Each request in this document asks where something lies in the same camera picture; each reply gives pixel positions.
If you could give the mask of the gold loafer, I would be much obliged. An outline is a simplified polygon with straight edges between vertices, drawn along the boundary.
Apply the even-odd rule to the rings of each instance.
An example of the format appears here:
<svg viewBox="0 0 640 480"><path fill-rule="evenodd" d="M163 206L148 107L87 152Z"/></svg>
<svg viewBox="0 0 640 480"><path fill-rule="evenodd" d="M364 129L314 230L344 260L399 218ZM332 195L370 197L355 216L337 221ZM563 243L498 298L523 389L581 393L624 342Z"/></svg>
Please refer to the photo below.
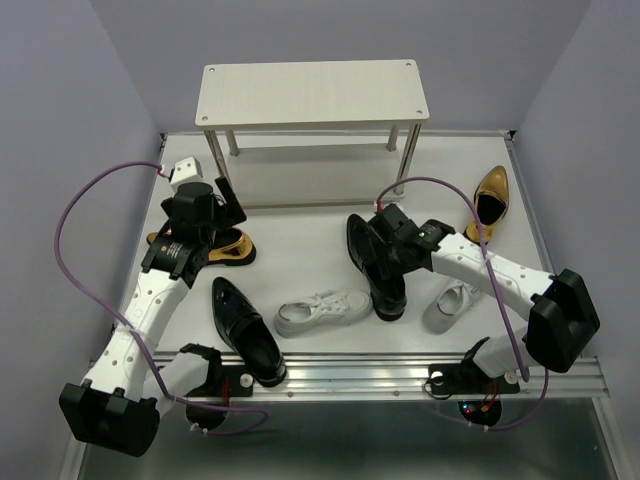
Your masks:
<svg viewBox="0 0 640 480"><path fill-rule="evenodd" d="M168 229L160 235L160 232L152 232L147 235L146 241L151 246L156 237L163 238L176 237L178 241L198 240L198 234L194 235L173 235L173 230ZM251 238L242 230L232 227L222 233L216 234L213 240L213 248L209 251L208 262L206 266L224 265L224 266L246 266L251 264L257 255L257 250ZM141 263L142 268L152 268L149 265L153 262L150 254L145 254Z"/></svg>
<svg viewBox="0 0 640 480"><path fill-rule="evenodd" d="M488 243L504 220L510 201L509 181L506 169L495 166L481 180L474 192L474 206L479 221L472 219L464 230L464 236L479 245L480 231Z"/></svg>

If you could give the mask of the black loafer with tag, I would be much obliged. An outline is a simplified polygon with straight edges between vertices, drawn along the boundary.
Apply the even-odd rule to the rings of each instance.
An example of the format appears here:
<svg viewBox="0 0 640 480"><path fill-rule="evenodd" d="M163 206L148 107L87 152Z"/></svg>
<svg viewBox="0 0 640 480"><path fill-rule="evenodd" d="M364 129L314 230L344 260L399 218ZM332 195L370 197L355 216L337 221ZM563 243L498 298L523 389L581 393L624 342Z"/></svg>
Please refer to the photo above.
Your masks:
<svg viewBox="0 0 640 480"><path fill-rule="evenodd" d="M376 315L385 322L400 319L407 305L405 281L402 276L383 276L375 255L381 239L361 216L352 213L346 222L346 241L352 263L369 284Z"/></svg>

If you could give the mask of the white lace-up sneaker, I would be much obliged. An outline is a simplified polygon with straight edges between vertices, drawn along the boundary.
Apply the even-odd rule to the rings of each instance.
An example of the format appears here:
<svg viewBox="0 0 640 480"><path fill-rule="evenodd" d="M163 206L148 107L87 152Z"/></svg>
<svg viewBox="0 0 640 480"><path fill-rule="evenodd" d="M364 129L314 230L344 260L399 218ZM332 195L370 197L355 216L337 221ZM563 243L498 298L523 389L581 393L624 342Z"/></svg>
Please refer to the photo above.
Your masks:
<svg viewBox="0 0 640 480"><path fill-rule="evenodd" d="M282 304L276 311L274 327L286 338L325 327L349 326L373 310L370 294L357 289L328 290Z"/></svg>

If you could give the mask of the black patent loafer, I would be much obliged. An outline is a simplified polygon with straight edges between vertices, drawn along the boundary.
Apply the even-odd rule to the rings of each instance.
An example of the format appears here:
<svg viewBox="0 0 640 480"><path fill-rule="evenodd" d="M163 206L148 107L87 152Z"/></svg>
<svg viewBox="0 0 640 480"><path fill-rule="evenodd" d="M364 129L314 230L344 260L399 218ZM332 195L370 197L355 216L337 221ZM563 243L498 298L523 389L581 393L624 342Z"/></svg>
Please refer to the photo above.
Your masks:
<svg viewBox="0 0 640 480"><path fill-rule="evenodd" d="M260 385L279 385L286 377L286 362L262 315L224 277L213 280L211 299L214 324L225 344L242 358Z"/></svg>

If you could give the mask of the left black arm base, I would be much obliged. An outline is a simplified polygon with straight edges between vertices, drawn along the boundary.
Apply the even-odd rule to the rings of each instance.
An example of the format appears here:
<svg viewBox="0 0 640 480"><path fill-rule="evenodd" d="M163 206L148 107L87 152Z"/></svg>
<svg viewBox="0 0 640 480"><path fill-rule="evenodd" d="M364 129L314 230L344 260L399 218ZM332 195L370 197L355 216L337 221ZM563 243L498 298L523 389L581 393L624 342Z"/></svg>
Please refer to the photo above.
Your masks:
<svg viewBox="0 0 640 480"><path fill-rule="evenodd" d="M200 344L189 343L180 349L180 354L187 360L204 362L203 380L189 380L185 397L212 397L219 400L220 406L230 407L232 397L252 396L254 377L245 365L224 365L218 350ZM186 406L185 415L193 426L212 431L223 424L228 413Z"/></svg>

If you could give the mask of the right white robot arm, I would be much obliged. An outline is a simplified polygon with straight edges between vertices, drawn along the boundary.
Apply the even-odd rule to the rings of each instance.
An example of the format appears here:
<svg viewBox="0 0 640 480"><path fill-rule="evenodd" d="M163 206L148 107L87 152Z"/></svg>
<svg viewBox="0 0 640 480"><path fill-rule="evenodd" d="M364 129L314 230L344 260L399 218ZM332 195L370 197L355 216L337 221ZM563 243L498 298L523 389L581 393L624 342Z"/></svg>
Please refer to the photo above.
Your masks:
<svg viewBox="0 0 640 480"><path fill-rule="evenodd" d="M379 240L374 257L385 277L419 269L459 280L517 313L527 326L474 345L460 366L463 384L482 390L509 371L539 365L566 373L600 328L583 278L530 269L472 243L452 227L431 219L417 226L389 204L369 222Z"/></svg>

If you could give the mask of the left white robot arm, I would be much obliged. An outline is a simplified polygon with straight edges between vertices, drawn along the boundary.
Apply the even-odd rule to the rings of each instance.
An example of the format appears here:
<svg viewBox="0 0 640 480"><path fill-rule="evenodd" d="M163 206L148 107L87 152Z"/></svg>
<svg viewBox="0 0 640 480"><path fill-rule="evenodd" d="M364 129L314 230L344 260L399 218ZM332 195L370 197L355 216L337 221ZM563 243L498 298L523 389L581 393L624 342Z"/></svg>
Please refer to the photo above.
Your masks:
<svg viewBox="0 0 640 480"><path fill-rule="evenodd" d="M152 355L173 313L207 265L217 233L245 221L228 180L190 181L161 207L168 219L141 263L132 299L99 360L80 384L66 384L59 406L82 442L133 457L151 446L162 415L197 390L221 393L221 354L190 343L165 372Z"/></svg>

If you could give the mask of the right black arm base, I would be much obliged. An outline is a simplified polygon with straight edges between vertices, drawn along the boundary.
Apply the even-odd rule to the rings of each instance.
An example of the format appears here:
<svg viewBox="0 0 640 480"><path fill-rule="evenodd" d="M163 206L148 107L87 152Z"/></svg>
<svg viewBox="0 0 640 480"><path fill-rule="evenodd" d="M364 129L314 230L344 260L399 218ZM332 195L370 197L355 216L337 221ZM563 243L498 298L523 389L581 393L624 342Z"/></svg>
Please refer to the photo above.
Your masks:
<svg viewBox="0 0 640 480"><path fill-rule="evenodd" d="M423 392L434 400L464 396L458 401L458 408L472 426L495 427L503 411L500 396L520 392L518 379L510 383L504 376L490 378L474 363L476 353L488 341L488 337L479 340L459 363L430 365L422 385Z"/></svg>

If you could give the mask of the white two-tier shoe shelf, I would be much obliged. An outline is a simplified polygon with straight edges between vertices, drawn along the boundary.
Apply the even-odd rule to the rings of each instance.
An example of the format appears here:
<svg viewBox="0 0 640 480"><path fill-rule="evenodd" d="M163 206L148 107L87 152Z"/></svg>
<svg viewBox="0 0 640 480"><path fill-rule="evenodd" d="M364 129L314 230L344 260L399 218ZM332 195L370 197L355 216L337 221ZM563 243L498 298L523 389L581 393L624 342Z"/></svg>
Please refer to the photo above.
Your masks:
<svg viewBox="0 0 640 480"><path fill-rule="evenodd" d="M429 119L413 59L218 64L205 67L195 123L216 168L253 208L357 205L391 185L404 193ZM239 133L358 133L378 143L247 147Z"/></svg>

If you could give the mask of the white sneaker right side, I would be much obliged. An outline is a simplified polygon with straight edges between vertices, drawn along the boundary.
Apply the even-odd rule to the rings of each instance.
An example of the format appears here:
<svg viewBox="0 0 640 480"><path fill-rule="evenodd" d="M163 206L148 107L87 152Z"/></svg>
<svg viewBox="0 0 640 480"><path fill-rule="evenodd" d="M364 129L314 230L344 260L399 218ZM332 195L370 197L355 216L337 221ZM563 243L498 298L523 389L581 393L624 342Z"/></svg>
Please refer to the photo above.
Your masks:
<svg viewBox="0 0 640 480"><path fill-rule="evenodd" d="M482 297L483 292L479 288L452 279L425 309L423 324L430 333L443 334Z"/></svg>

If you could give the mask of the aluminium mounting rail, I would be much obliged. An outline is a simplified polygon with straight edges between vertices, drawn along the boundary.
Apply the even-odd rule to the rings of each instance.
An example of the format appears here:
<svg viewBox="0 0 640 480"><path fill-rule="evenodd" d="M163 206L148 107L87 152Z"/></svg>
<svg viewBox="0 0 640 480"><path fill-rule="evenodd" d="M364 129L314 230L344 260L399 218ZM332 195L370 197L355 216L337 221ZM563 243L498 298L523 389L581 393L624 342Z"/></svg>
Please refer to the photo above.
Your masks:
<svg viewBox="0 0 640 480"><path fill-rule="evenodd" d="M224 365L244 365L232 353L222 354ZM366 402L366 401L431 401L422 390L429 366L438 363L459 363L456 354L288 354L287 373L276 387L263 387L254 379L251 397L232 397L235 407L250 405L266 407L277 402ZM185 397L189 380L203 380L204 362L187 360L177 351L160 353L155 359L171 394L193 402L219 405L212 397ZM546 373L540 366L529 369L529 381L515 372L505 375L512 383L518 379L520 392L501 395L500 399L535 400L606 398L606 386L600 364L595 358L579 358L564 373Z"/></svg>

